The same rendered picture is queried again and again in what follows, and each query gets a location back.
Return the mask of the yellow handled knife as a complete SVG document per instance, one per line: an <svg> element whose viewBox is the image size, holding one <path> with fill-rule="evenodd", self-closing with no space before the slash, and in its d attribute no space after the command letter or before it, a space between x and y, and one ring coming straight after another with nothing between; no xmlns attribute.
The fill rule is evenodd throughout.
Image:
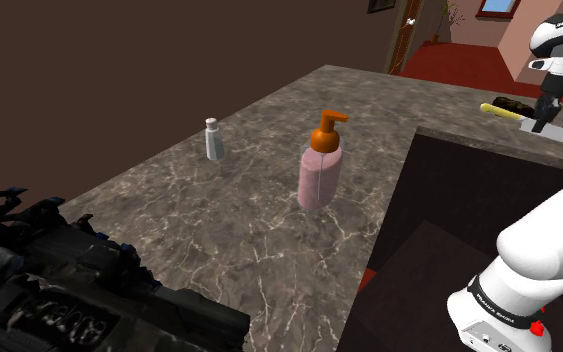
<svg viewBox="0 0 563 352"><path fill-rule="evenodd" d="M521 131L563 143L563 127L555 126L553 124L546 124L540 132L533 132L532 129L536 124L536 120L534 119L516 114L514 112L488 103L482 103L480 105L480 110L482 112L492 113L498 117L520 122Z"/></svg>

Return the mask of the dark brown lumpy object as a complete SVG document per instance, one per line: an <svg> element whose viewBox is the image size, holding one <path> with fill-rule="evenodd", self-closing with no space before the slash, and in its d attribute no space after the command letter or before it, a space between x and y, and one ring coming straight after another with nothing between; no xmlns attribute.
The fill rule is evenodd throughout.
<svg viewBox="0 0 563 352"><path fill-rule="evenodd" d="M496 97L492 104L496 107L516 113L518 115L535 119L535 109L520 101L513 100L504 96Z"/></svg>

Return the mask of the potted plant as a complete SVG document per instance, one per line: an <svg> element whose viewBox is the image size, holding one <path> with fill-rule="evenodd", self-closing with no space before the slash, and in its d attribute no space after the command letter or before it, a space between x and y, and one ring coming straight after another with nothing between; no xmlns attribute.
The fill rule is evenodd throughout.
<svg viewBox="0 0 563 352"><path fill-rule="evenodd" d="M431 38L432 43L437 43L440 38L441 29L447 24L447 27L460 26L464 21L464 16L459 9L458 0L443 0L439 7L440 20Z"/></svg>

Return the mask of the black camouflage machine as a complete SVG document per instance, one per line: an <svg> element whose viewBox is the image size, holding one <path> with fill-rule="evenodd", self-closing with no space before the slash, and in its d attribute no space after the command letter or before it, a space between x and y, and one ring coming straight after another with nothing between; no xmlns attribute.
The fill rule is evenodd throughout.
<svg viewBox="0 0 563 352"><path fill-rule="evenodd" d="M244 352L251 318L164 286L136 249L0 191L0 352Z"/></svg>

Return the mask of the brown wooden door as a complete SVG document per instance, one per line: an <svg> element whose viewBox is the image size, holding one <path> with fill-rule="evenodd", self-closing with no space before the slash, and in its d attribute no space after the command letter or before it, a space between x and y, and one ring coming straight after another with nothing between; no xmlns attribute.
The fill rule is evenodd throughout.
<svg viewBox="0 0 563 352"><path fill-rule="evenodd" d="M396 26L384 66L384 72L389 75L397 75L403 70L414 38L415 25L425 2L425 0L401 1L402 5L396 17Z"/></svg>

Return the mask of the dark framed wall picture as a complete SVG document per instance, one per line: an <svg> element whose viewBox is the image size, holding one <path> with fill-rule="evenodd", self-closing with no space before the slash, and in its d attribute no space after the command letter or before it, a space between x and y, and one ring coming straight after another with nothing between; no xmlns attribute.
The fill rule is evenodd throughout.
<svg viewBox="0 0 563 352"><path fill-rule="evenodd" d="M381 11L393 9L396 0L369 0L367 13L374 14Z"/></svg>

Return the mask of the red framed window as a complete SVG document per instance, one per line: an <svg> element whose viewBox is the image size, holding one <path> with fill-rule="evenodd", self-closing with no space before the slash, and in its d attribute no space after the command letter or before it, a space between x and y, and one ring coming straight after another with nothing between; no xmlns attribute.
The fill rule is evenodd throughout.
<svg viewBox="0 0 563 352"><path fill-rule="evenodd" d="M481 0L477 18L512 19L521 0Z"/></svg>

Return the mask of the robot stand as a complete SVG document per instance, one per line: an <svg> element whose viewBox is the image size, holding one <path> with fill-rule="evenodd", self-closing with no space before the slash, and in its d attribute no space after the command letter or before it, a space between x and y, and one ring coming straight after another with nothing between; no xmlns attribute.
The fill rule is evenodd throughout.
<svg viewBox="0 0 563 352"><path fill-rule="evenodd" d="M563 157L420 127L336 352L473 352L446 308L499 232L563 188Z"/></svg>

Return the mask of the pink soap dispenser orange pump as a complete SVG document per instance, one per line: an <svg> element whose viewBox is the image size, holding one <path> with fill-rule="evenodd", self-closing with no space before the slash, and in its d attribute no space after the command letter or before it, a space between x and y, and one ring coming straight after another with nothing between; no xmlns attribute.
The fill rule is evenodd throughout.
<svg viewBox="0 0 563 352"><path fill-rule="evenodd" d="M321 209L335 197L344 150L335 123L348 119L346 114L323 110L319 126L301 149L297 200L305 210Z"/></svg>

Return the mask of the white salt shaker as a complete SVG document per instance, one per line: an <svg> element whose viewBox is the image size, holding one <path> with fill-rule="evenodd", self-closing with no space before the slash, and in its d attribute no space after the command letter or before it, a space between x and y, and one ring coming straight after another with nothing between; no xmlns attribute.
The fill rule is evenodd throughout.
<svg viewBox="0 0 563 352"><path fill-rule="evenodd" d="M221 131L216 118L205 120L206 153L209 160L222 160L225 155Z"/></svg>

